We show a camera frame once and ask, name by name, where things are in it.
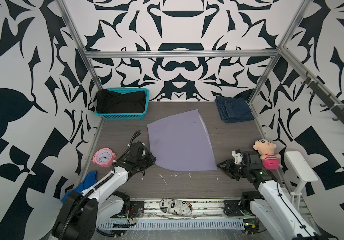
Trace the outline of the lilac skirt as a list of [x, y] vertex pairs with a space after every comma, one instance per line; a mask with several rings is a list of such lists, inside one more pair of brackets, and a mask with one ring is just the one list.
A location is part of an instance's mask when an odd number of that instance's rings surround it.
[[198, 110], [172, 115], [147, 125], [155, 164], [175, 172], [215, 171], [215, 156]]

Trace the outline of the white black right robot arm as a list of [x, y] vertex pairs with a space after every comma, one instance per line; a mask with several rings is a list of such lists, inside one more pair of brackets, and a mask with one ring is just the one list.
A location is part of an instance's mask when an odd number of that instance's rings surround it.
[[217, 167], [233, 180], [247, 179], [256, 188], [243, 192], [239, 200], [226, 200], [228, 217], [255, 216], [275, 240], [325, 240], [307, 223], [285, 195], [279, 182], [252, 152], [236, 150]]

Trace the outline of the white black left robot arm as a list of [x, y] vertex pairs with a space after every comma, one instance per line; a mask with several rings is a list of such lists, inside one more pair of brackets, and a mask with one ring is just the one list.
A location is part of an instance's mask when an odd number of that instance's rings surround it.
[[144, 143], [135, 141], [140, 135], [141, 131], [133, 134], [120, 157], [109, 148], [99, 149], [94, 154], [93, 163], [108, 167], [110, 171], [91, 187], [67, 195], [52, 228], [53, 237], [90, 240], [103, 222], [127, 215], [130, 197], [117, 189], [135, 174], [144, 174], [156, 161]]

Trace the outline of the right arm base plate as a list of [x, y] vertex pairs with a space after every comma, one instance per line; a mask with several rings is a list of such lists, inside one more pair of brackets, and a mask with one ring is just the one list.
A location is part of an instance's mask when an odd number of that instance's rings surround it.
[[224, 214], [228, 217], [250, 216], [248, 202], [245, 200], [225, 200]]

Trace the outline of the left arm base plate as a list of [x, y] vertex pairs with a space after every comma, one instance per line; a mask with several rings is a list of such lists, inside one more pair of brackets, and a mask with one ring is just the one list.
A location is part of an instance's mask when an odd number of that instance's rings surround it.
[[144, 201], [130, 201], [127, 215], [129, 218], [141, 218], [144, 215]]

